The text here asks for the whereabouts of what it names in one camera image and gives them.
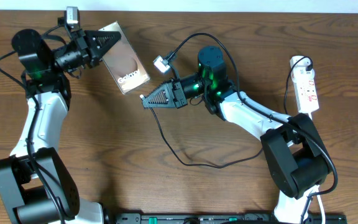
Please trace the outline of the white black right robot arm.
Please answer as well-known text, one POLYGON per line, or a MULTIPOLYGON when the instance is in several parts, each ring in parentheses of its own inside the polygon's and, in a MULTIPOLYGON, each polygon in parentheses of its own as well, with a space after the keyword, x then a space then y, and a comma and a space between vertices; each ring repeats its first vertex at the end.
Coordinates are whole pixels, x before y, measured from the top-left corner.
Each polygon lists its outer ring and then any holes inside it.
POLYGON ((223 121, 233 123, 257 138, 262 145, 270 175, 280 191, 273 211, 277 221, 304 223, 319 186, 336 168, 312 119, 277 113, 239 89, 228 78, 224 47, 207 46, 198 52, 198 70, 192 75, 161 83, 141 96, 145 109, 182 108, 192 98, 202 97, 206 109, 223 121))

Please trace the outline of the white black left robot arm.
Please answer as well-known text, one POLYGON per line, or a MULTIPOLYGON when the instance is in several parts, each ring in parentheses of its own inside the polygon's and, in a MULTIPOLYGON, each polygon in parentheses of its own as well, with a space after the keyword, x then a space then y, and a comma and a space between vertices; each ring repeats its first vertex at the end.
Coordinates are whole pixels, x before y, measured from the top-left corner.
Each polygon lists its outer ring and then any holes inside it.
POLYGON ((20 139, 0 159, 0 196, 12 223, 114 223, 106 207, 79 196, 58 155, 62 124, 70 108, 70 77, 93 68, 121 39, 118 31, 67 29, 69 42, 51 49, 51 32, 19 31, 12 38, 24 71, 17 83, 29 107, 20 139))

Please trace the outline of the white power strip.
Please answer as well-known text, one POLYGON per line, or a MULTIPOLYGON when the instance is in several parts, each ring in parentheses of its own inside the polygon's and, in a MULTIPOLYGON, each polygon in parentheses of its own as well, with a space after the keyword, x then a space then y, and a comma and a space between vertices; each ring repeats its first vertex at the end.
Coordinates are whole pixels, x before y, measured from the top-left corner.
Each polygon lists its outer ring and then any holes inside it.
POLYGON ((312 59, 302 55, 293 56, 290 67, 298 112, 311 116, 319 109, 312 59))

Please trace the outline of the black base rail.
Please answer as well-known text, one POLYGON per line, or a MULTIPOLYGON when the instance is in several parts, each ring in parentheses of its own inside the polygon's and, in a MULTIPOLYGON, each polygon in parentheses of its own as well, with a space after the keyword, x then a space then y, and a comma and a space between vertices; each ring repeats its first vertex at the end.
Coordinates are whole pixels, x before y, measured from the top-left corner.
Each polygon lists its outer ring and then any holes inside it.
POLYGON ((115 217, 117 224, 245 224, 245 223, 282 223, 271 213, 172 215, 121 213, 115 217))

